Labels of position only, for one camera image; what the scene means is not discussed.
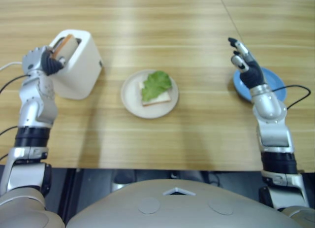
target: bread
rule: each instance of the bread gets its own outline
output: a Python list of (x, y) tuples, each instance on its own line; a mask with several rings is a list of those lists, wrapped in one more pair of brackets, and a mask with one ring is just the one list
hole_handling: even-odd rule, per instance
[[(143, 82), (139, 82), (140, 93), (143, 88), (144, 88)], [(157, 98), (151, 99), (150, 101), (141, 101), (141, 102), (143, 106), (149, 106), (149, 105), (169, 102), (169, 101), (171, 101), (171, 96), (169, 95), (168, 91), (165, 91), (164, 93), (160, 94)]]

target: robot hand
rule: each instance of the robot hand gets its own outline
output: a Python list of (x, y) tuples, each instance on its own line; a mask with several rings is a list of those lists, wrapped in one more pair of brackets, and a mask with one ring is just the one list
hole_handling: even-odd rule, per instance
[(247, 47), (231, 37), (228, 41), (232, 47), (237, 49), (237, 51), (234, 51), (234, 56), (232, 56), (231, 61), (240, 70), (240, 78), (246, 87), (252, 89), (265, 84), (264, 75), (260, 66)]

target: wooden table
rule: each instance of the wooden table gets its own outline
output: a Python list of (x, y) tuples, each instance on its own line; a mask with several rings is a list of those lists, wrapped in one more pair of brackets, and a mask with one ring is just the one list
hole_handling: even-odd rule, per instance
[[(90, 31), (106, 64), (88, 98), (56, 97), (59, 115), (47, 162), (55, 167), (260, 170), (256, 121), (252, 106), (234, 90), (227, 37), (242, 38), (286, 84), (314, 90), (314, 42), (309, 37), (314, 34), (314, 4), (281, 0), (278, 11), (289, 13), (282, 21), (270, 13), (277, 7), (273, 0), (239, 1), (0, 0), (0, 65), (20, 60), (69, 28)], [(263, 7), (252, 13), (254, 3)], [(259, 12), (261, 19), (255, 20)], [(281, 25), (259, 29), (268, 23), (264, 19)], [(279, 37), (296, 23), (299, 30)], [(176, 108), (159, 119), (133, 116), (120, 99), (124, 80), (146, 68), (169, 73), (180, 89)], [(0, 85), (21, 73), (19, 66), (2, 71)], [(0, 96), (1, 129), (18, 121), (19, 85), (13, 83)], [(289, 90), (286, 102), (300, 94)], [(298, 167), (306, 171), (315, 170), (314, 110), (312, 97), (288, 116)], [(0, 155), (10, 149), (14, 135), (13, 130), (1, 137)]]

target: black cable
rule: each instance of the black cable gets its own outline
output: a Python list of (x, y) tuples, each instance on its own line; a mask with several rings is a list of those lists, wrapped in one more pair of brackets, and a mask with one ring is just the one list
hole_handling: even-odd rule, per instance
[(18, 76), (18, 77), (16, 77), (16, 78), (14, 78), (14, 79), (12, 79), (12, 80), (10, 80), (9, 82), (7, 82), (2, 88), (1, 88), (1, 90), (0, 90), (0, 94), (2, 93), (2, 91), (9, 85), (9, 84), (11, 84), (12, 82), (14, 82), (15, 80), (18, 80), (18, 79), (21, 79), (21, 78), (24, 78), (24, 77), (26, 77), (26, 76), (29, 76), (28, 74), (25, 74), (25, 75), (21, 75), (21, 76)]
[(294, 105), (297, 104), (298, 102), (300, 102), (300, 101), (302, 101), (303, 99), (307, 98), (307, 97), (308, 97), (309, 95), (311, 95), (311, 93), (312, 93), (309, 88), (307, 88), (307, 87), (305, 87), (305, 86), (302, 86), (302, 85), (287, 85), (287, 86), (284, 86), (284, 87), (281, 87), (281, 88), (274, 89), (273, 92), (278, 91), (278, 90), (281, 90), (281, 89), (285, 89), (285, 88), (291, 88), (291, 87), (299, 87), (299, 88), (305, 89), (305, 90), (308, 91), (308, 93), (307, 93), (304, 97), (298, 99), (297, 101), (295, 101), (294, 103), (292, 103), (291, 105), (289, 105), (289, 106), (286, 108), (287, 110), (289, 110), (292, 106), (294, 106)]
[(5, 154), (5, 155), (3, 155), (3, 156), (0, 158), (0, 161), (1, 161), (2, 159), (4, 159), (5, 157), (7, 157), (7, 156), (8, 156), (8, 153)]
[[(7, 128), (6, 130), (4, 130), (4, 131), (2, 131), (2, 132), (0, 133), (0, 136), (3, 135), (4, 133), (8, 132), (9, 130), (14, 129), (14, 128), (17, 128), (17, 127), (18, 127), (18, 126), (12, 126), (12, 127), (10, 127), (10, 128)], [(3, 156), (0, 158), (0, 161), (1, 161), (2, 159), (4, 159), (5, 157), (7, 157), (7, 156), (8, 156), (8, 153), (5, 154), (5, 155), (3, 155)]]

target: silver robot arm segment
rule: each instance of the silver robot arm segment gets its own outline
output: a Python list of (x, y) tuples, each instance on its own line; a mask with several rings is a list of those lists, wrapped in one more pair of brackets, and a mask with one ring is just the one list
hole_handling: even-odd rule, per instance
[(255, 57), (240, 41), (229, 38), (235, 47), (232, 63), (249, 88), (253, 113), (258, 121), (257, 137), (261, 152), (263, 180), (268, 187), (259, 191), (262, 202), (275, 209), (309, 206), (302, 175), (298, 173), (290, 130), (285, 125), (286, 106), (265, 81)]

